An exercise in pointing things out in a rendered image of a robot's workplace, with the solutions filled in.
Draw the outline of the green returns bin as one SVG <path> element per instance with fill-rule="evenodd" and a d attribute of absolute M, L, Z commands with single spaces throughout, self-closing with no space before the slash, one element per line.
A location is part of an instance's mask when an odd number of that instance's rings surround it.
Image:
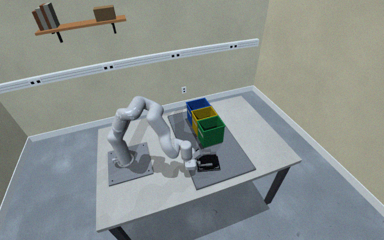
<path fill-rule="evenodd" d="M 218 115 L 198 120 L 197 126 L 198 139 L 203 148 L 223 142 L 226 125 Z"/>

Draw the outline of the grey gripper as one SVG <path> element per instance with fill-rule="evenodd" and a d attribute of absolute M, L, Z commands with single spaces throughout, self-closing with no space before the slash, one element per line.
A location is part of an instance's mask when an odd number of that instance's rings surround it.
<path fill-rule="evenodd" d="M 192 148 L 192 154 L 194 154 L 194 153 L 195 153 L 195 149 Z M 204 152 L 202 154 L 203 155 L 210 155 L 211 153 L 210 152 Z M 187 171 L 195 170 L 197 168 L 197 163 L 198 163 L 199 167 L 202 167 L 202 166 L 213 166 L 213 163 L 201 164 L 201 161 L 197 161 L 197 158 L 191 159 L 189 161 L 185 161 L 185 160 L 183 160 L 183 161 L 185 162 L 185 169 Z"/>

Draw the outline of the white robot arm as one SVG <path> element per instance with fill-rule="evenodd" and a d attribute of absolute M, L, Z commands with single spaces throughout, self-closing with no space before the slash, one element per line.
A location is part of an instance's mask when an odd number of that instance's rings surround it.
<path fill-rule="evenodd" d="M 127 108 L 119 108 L 116 111 L 112 128 L 107 135 L 107 140 L 117 156 L 116 158 L 112 158 L 114 163 L 125 168 L 134 162 L 134 156 L 130 153 L 123 137 L 130 122 L 138 119 L 144 109 L 148 111 L 146 116 L 147 122 L 158 135 L 160 146 L 169 158 L 176 159 L 180 151 L 181 158 L 184 161 L 195 158 L 199 159 L 203 156 L 200 149 L 197 149 L 196 152 L 192 154 L 192 143 L 190 141 L 178 138 L 171 139 L 170 128 L 162 117 L 164 108 L 159 103 L 143 96 L 136 96 Z"/>

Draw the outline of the yellow recycle bin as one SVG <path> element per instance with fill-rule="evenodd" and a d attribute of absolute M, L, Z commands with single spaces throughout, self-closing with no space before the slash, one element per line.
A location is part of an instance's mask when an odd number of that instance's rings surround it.
<path fill-rule="evenodd" d="M 212 106 L 192 110 L 192 128 L 198 137 L 198 123 L 197 121 L 218 116 Z"/>

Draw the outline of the blue bin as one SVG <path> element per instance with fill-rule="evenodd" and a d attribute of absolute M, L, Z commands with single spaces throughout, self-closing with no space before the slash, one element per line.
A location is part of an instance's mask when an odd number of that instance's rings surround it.
<path fill-rule="evenodd" d="M 206 98 L 201 98 L 201 99 L 196 99 L 196 100 L 186 102 L 187 119 L 189 120 L 191 126 L 193 126 L 193 124 L 192 124 L 192 112 L 191 111 L 210 107 L 210 106 L 211 105 L 206 100 Z"/>

